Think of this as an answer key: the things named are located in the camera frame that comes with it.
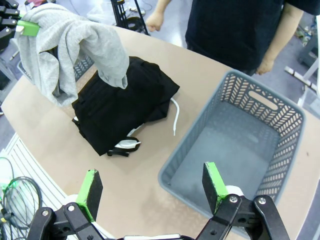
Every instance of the black t-shirt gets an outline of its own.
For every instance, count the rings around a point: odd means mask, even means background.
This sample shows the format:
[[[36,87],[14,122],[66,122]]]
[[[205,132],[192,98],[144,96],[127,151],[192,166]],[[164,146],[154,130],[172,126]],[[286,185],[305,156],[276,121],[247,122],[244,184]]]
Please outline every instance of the black t-shirt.
[[[254,70],[275,36],[285,2],[320,14],[320,0],[193,0],[186,42],[232,68]]]

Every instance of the green gripper pad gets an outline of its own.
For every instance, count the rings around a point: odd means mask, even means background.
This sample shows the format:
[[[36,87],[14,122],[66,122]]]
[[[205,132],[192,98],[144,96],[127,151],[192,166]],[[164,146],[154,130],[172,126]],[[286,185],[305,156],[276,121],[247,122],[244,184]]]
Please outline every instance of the green gripper pad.
[[[202,185],[212,214],[228,195],[227,188],[214,162],[203,164]]]
[[[96,169],[89,170],[85,175],[76,203],[91,222],[97,219],[102,190],[99,172]]]
[[[23,33],[22,33],[22,35],[24,35],[24,36],[35,37],[35,36],[37,36],[39,29],[40,29],[40,26],[37,23],[29,22],[29,21],[19,20],[17,22],[17,25],[24,27]]]

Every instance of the beige tabletop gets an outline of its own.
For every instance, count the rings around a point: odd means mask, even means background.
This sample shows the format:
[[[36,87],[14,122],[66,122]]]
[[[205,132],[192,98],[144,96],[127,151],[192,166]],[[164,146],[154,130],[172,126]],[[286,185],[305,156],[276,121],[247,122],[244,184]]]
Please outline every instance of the beige tabletop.
[[[171,105],[166,119],[138,131],[142,144],[137,152],[128,158],[98,156],[68,111],[54,106],[24,77],[2,109],[30,152],[67,194],[79,191],[87,170],[99,170],[104,188],[97,222],[115,237],[169,233],[196,237],[207,219],[163,190],[158,173],[229,68],[159,39],[116,30],[130,56],[158,64],[180,85],[174,97],[180,105],[176,136],[172,130],[176,108]],[[89,79],[92,72],[83,78]],[[320,176],[320,122],[305,114],[302,143],[277,205],[291,239],[303,225]],[[242,237],[230,233],[228,239]]]

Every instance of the gray sweatshirt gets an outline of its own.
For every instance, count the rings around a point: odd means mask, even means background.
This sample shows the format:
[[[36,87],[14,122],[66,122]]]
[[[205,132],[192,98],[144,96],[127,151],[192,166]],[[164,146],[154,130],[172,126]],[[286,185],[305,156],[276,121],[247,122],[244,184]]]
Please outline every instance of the gray sweatshirt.
[[[23,68],[54,104],[67,106],[78,98],[73,66],[84,55],[92,58],[104,82],[127,87],[129,57],[112,27],[53,3],[34,8],[22,20],[40,26],[37,36],[18,37]],[[58,59],[47,52],[56,46]]]

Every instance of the gray plastic basket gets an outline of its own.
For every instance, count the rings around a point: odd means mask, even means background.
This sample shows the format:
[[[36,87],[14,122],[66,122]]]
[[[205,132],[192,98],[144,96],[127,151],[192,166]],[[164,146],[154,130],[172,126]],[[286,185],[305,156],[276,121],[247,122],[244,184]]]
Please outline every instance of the gray plastic basket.
[[[79,60],[73,66],[75,81],[77,82],[93,64],[94,61],[89,56],[86,56],[83,60]],[[30,74],[24,69],[21,61],[18,63],[17,68],[27,79],[31,80]]]
[[[277,203],[304,129],[304,112],[251,77],[230,71],[162,167],[160,185],[204,216],[204,162],[215,162],[226,185],[248,199]]]

